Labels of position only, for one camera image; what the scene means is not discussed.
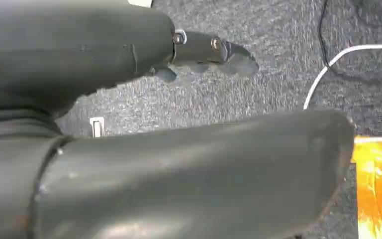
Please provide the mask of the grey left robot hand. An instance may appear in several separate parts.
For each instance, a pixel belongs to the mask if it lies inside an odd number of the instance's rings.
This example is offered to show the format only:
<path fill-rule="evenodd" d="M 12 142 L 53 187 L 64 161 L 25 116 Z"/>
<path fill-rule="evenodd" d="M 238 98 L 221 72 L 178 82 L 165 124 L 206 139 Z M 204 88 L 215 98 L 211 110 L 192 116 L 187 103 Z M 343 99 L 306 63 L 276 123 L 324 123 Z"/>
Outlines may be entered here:
<path fill-rule="evenodd" d="M 253 56 L 122 0 L 0 0 L 0 239 L 282 239 L 333 203 L 355 127 L 336 110 L 74 138 L 83 95 L 171 65 L 252 74 Z"/>

